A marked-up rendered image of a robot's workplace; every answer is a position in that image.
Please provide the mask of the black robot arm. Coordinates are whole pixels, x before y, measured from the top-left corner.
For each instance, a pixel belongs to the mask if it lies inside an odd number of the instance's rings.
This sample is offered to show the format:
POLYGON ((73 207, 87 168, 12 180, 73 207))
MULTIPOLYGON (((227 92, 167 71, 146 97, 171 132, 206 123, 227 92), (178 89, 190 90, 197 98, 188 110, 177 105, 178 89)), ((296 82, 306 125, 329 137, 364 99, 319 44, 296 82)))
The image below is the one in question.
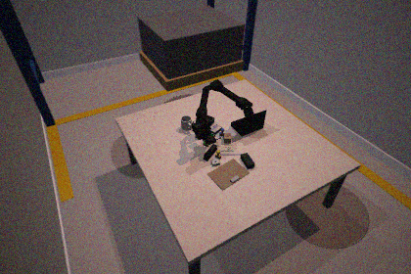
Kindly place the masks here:
POLYGON ((202 132, 203 129, 210 128, 210 121, 212 118, 210 116, 206 117, 207 115, 207 99, 209 90, 217 91, 225 95, 226 97, 233 100, 238 108, 244 111, 245 117, 253 115, 252 110, 252 103, 243 97, 239 97, 227 88, 223 86, 223 84, 218 80, 214 80, 210 83, 210 85, 203 88, 202 98, 200 102, 200 106, 196 112, 196 122, 192 124, 192 130, 195 133, 198 140, 202 140, 206 138, 206 133, 202 132))

